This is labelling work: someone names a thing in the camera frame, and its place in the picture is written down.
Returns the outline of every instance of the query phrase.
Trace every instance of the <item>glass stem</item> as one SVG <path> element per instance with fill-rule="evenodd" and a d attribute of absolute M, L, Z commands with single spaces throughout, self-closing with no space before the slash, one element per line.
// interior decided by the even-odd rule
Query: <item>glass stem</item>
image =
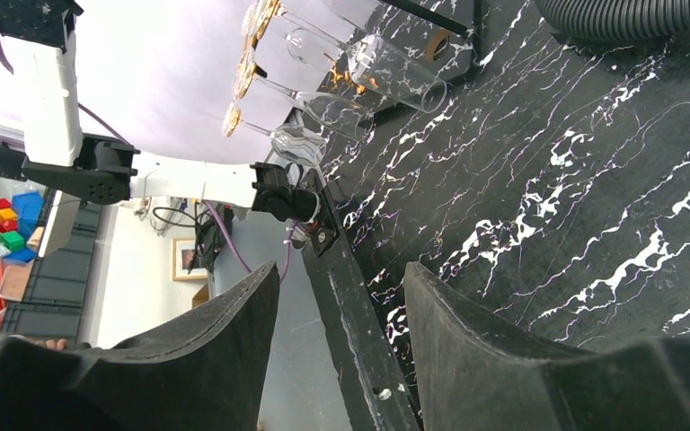
<path fill-rule="evenodd" d="M 242 124 L 244 124 L 250 130 L 253 130 L 253 131 L 258 132 L 260 134 L 263 134 L 265 136 L 271 136 L 272 132 L 266 128 L 262 128 L 260 126 L 255 126 L 253 123 L 248 123 L 245 121 L 242 121 Z"/>
<path fill-rule="evenodd" d="M 259 83 L 263 83 L 267 87 L 272 88 L 272 89 L 276 90 L 277 92 L 284 94 L 285 96 L 287 96 L 288 98 L 290 98 L 292 100 L 294 100 L 295 96 L 297 96 L 297 92 L 295 90 L 291 90 L 291 89 L 289 89 L 289 88 L 287 88 L 281 84 L 276 84 L 273 81 L 270 81 L 270 80 L 268 80 L 262 76 L 256 75 L 255 81 L 257 81 Z"/>
<path fill-rule="evenodd" d="M 323 40 L 326 40 L 327 43 L 331 43 L 335 47 L 345 51 L 348 49 L 349 45 L 341 40 L 338 40 L 331 34 L 327 33 L 326 31 L 321 30 L 320 28 L 316 27 L 315 25 L 311 24 L 310 22 L 304 20 L 303 18 L 300 18 L 299 16 L 295 15 L 294 13 L 291 13 L 287 9 L 284 8 L 284 6 L 281 6 L 279 8 L 279 13 L 278 15 L 285 20 L 298 25 L 300 27 L 303 27 L 304 29 L 308 29 L 312 31 L 313 33 L 316 33 L 316 36 L 322 38 Z"/>
<path fill-rule="evenodd" d="M 285 40 L 287 41 L 287 43 L 289 43 L 289 44 L 294 43 L 294 42 L 292 41 L 292 36 L 291 36 L 289 33 L 287 33 L 287 34 L 284 36 L 284 39 L 285 39 Z M 336 64 L 336 63 L 337 63 L 337 60 L 335 60 L 334 58 L 329 57 L 329 55 L 327 55 L 327 54 L 323 54 L 323 55 L 324 55 L 325 57 L 329 58 L 333 64 Z M 312 68 L 314 68 L 314 69 L 316 69 L 316 70 L 318 70 L 319 72 L 324 72 L 325 74 L 328 74 L 328 73 L 330 73 L 330 72 L 332 71 L 332 68 L 331 68 L 331 67 L 319 66 L 318 63 L 316 63 L 316 64 L 313 64 L 313 63 L 305 63 L 305 64 L 308 65 L 308 66 L 310 66 L 310 67 L 312 67 Z"/>

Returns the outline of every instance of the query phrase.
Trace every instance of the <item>champagne flute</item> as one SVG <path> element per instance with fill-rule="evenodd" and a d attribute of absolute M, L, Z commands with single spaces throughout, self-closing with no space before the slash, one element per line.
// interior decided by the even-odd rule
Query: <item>champagne flute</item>
<path fill-rule="evenodd" d="M 291 13 L 281 4 L 281 0 L 256 0 L 251 4 L 247 16 L 246 25 L 243 25 L 245 46 L 248 46 L 248 39 L 252 42 L 250 46 L 254 46 L 265 34 L 270 20 L 280 16 L 302 27 L 295 31 L 294 38 L 302 41 L 318 37 L 344 51 L 348 56 L 349 78 L 354 83 L 427 113 L 437 110 L 446 99 L 444 81 L 381 36 L 369 34 L 354 44 L 345 43 Z M 292 54 L 295 58 L 321 55 L 321 52 L 300 46 L 288 43 L 287 50 L 290 50 L 290 54 L 296 50 Z"/>
<path fill-rule="evenodd" d="M 446 99 L 444 81 L 376 34 L 348 44 L 323 31 L 298 28 L 285 39 L 292 58 L 315 68 L 325 57 L 323 43 L 339 48 L 348 57 L 349 79 L 415 110 L 433 112 Z"/>
<path fill-rule="evenodd" d="M 356 94 L 360 95 L 366 92 L 367 88 L 365 86 L 356 84 L 353 82 L 352 79 L 350 79 L 350 71 L 346 70 L 342 74 L 338 72 L 336 58 L 340 56 L 340 53 L 337 52 L 336 48 L 331 49 L 331 46 L 327 47 L 326 42 L 323 42 L 321 39 L 319 40 L 323 43 L 319 44 L 312 44 L 311 40 L 302 41 L 296 37 L 294 32 L 287 33 L 285 39 L 288 45 L 298 45 L 301 49 L 306 49 L 320 54 L 318 56 L 311 55 L 300 57 L 296 54 L 295 50 L 290 48 L 287 49 L 289 55 L 291 55 L 292 58 L 294 58 L 298 62 L 308 65 L 321 72 L 332 74 L 332 83 L 330 86 L 327 87 L 328 90 L 336 90 L 338 84 L 340 83 L 340 81 L 342 81 L 345 84 L 354 87 L 356 89 Z"/>
<path fill-rule="evenodd" d="M 240 124 L 268 136 L 276 154 L 290 162 L 315 168 L 323 159 L 322 149 L 326 145 L 326 139 L 307 128 L 294 124 L 282 124 L 273 130 L 268 130 L 248 123 L 242 119 L 242 111 L 236 103 L 232 102 L 224 117 L 222 130 L 224 136 L 231 136 Z"/>
<path fill-rule="evenodd" d="M 257 75 L 254 53 L 254 49 L 246 49 L 236 69 L 234 77 L 236 99 L 242 99 L 250 89 L 250 85 L 259 82 L 284 94 L 296 108 L 310 115 L 322 126 L 345 137 L 360 141 L 366 139 L 374 129 L 373 112 L 354 101 L 348 101 L 327 92 L 298 92 Z"/>

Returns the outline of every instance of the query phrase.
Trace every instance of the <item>marble table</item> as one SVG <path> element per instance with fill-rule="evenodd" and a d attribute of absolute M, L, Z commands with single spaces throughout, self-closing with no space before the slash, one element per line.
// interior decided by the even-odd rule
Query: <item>marble table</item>
<path fill-rule="evenodd" d="M 422 3 L 458 21 L 469 9 Z M 392 9 L 371 25 L 415 57 L 436 30 Z M 524 0 L 488 2 L 478 31 L 479 47 L 452 40 L 431 66 L 454 75 L 477 51 L 473 79 L 438 111 L 381 121 L 363 143 L 330 136 L 322 164 L 365 280 L 356 288 L 406 382 L 410 261 L 570 346 L 690 336 L 690 32 L 562 45 Z"/>

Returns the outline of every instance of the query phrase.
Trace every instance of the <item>human hand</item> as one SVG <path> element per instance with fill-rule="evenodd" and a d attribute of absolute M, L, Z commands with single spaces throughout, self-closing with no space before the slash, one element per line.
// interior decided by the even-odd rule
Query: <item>human hand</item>
<path fill-rule="evenodd" d="M 57 352 L 61 352 L 67 348 L 66 339 L 28 339 L 28 341 L 36 346 L 45 347 L 49 350 L 56 350 Z"/>

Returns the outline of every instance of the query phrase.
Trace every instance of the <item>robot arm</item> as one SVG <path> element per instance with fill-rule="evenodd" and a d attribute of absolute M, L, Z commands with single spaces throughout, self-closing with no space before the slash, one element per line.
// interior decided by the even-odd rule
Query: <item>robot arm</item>
<path fill-rule="evenodd" d="M 14 75 L 23 90 L 23 174 L 77 199 L 111 205 L 130 198 L 215 200 L 313 223 L 320 195 L 288 183 L 275 165 L 223 165 L 138 151 L 80 128 L 72 0 L 0 0 L 0 33 L 16 38 Z"/>

